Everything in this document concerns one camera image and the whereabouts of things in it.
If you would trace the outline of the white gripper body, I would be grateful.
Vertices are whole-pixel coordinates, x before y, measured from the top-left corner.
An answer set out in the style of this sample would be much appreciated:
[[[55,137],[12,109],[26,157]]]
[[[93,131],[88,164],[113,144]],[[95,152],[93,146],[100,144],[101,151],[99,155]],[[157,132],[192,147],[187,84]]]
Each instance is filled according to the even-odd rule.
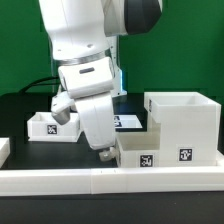
[[[109,92],[84,97],[75,101],[82,129],[93,150],[115,144],[112,97]]]

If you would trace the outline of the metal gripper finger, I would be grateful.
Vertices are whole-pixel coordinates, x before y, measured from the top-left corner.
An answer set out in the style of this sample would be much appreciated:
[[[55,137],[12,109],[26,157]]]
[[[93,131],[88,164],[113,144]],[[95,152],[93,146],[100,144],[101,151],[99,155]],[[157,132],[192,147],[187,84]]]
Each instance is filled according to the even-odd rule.
[[[99,158],[102,162],[110,161],[114,158],[113,153],[110,150],[103,150],[99,153]]]

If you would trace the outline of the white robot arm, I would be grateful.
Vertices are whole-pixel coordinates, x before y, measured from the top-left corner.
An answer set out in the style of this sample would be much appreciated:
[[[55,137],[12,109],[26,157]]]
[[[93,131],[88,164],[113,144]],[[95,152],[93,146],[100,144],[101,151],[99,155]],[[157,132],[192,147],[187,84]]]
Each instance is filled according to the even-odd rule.
[[[114,89],[116,63],[109,38],[147,33],[162,15],[162,0],[39,0],[62,91],[52,98],[61,125],[78,112],[89,146],[108,161],[116,156]]]

